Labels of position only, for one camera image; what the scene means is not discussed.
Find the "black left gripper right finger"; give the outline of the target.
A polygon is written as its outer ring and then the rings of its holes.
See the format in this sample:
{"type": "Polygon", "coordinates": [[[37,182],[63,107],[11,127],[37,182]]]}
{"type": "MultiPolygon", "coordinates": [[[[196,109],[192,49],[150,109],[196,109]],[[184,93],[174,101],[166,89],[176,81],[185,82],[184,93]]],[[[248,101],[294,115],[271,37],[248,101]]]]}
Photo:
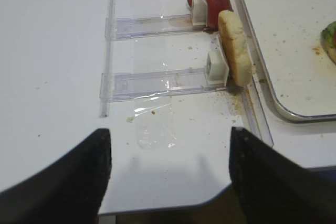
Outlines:
{"type": "Polygon", "coordinates": [[[335,223],[334,166],[303,168],[233,127],[229,174],[247,223],[335,223]]]}

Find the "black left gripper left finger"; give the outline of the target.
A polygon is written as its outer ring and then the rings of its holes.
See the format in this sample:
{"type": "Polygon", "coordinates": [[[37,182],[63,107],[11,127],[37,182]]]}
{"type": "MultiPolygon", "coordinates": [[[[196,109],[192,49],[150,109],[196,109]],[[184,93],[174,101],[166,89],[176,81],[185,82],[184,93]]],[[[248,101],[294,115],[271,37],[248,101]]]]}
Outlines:
{"type": "Polygon", "coordinates": [[[112,169],[109,129],[1,192],[1,223],[96,223],[112,169]]]}

